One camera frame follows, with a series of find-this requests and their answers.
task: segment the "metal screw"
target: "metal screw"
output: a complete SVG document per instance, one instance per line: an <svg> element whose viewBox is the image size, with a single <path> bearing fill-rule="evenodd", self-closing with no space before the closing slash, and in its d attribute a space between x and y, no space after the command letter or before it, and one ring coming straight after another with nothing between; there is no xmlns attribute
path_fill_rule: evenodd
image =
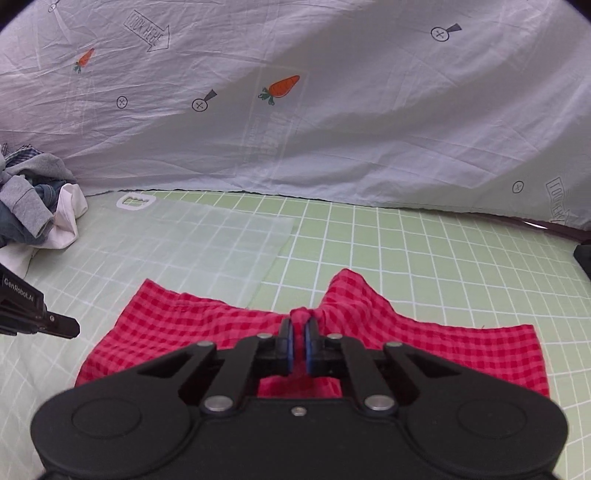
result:
<svg viewBox="0 0 591 480"><path fill-rule="evenodd" d="M291 409L291 414L294 417L303 417L307 413L308 413L308 411L304 407L293 407Z"/></svg>
<svg viewBox="0 0 591 480"><path fill-rule="evenodd" d="M396 405L393 398L387 395L370 395L363 402L365 406L373 411L390 410Z"/></svg>
<svg viewBox="0 0 591 480"><path fill-rule="evenodd" d="M209 397L205 399L203 402L203 406L209 411L226 411L230 410L234 402L230 397L226 397L225 395L214 395L213 397Z"/></svg>

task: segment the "black clamp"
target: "black clamp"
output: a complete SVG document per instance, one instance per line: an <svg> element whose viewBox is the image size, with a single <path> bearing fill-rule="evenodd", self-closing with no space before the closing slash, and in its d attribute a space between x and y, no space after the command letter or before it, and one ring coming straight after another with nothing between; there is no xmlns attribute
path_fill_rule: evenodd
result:
<svg viewBox="0 0 591 480"><path fill-rule="evenodd" d="M48 480L551 480L567 422L549 399L421 350L305 331L342 398L258 398L291 373L291 322L206 340L52 398L31 437Z"/></svg>
<svg viewBox="0 0 591 480"><path fill-rule="evenodd" d="M48 312L43 293L0 264L0 333L38 332L74 338L80 326L73 318Z"/></svg>

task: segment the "white bedsheet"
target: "white bedsheet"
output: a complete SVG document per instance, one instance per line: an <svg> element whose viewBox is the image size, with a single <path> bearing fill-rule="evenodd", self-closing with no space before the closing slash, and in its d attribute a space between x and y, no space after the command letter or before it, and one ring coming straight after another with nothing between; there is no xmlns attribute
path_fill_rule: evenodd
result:
<svg viewBox="0 0 591 480"><path fill-rule="evenodd" d="M63 157L87 194L591 228L591 25L564 0L53 1L0 34L0 141ZM275 105L258 97L294 76Z"/></svg>

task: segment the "carrot print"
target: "carrot print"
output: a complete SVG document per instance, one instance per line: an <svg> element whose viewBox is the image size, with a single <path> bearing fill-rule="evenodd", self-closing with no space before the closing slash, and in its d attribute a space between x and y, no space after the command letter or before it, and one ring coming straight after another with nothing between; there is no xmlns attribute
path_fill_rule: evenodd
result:
<svg viewBox="0 0 591 480"><path fill-rule="evenodd" d="M78 61L76 62L76 65L74 65L75 72L82 73L82 67L86 67L86 64L90 60L90 57L92 57L94 50L95 50L94 48L91 48L89 51L87 51L84 55L82 55L78 59Z"/></svg>
<svg viewBox="0 0 591 480"><path fill-rule="evenodd" d="M275 105L275 98L281 98L287 95L299 79L299 75L294 75L293 77L279 80L279 82L275 82L268 89L263 88L259 98L263 100L269 99L269 105Z"/></svg>

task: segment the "red checkered cloth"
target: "red checkered cloth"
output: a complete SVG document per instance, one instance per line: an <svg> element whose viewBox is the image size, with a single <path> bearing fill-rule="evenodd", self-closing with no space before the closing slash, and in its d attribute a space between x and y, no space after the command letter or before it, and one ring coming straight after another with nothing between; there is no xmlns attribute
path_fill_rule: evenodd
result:
<svg viewBox="0 0 591 480"><path fill-rule="evenodd" d="M534 327L472 329L416 322L396 313L390 303L351 270L330 282L317 309L290 313L297 360L287 378L264 379L262 397L338 397L338 381L309 378L302 354L302 332L314 316L320 333L339 332L358 338L367 348L381 349L397 340L480 372L549 396L544 358ZM88 356L76 385L133 367L198 340L212 340L220 349L258 332L277 333L286 315L239 309L219 300L201 299L165 290L146 280L113 329Z"/></svg>

